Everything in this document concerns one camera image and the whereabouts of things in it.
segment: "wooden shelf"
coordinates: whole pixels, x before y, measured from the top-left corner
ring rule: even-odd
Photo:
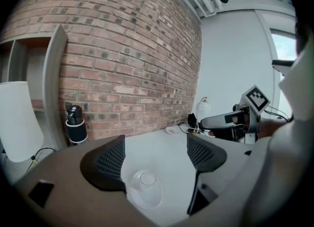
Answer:
[[[58,88],[68,40],[62,25],[53,33],[25,34],[0,43],[0,83],[27,81],[35,112],[58,149],[67,146],[60,118]]]

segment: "window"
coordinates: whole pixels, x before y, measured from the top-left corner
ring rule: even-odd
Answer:
[[[278,34],[272,34],[272,37],[275,43],[278,59],[295,61],[295,59],[297,58],[295,51],[295,39]],[[283,111],[287,116],[289,116],[289,118],[291,117],[291,106],[282,91],[280,91],[280,101],[278,109]]]

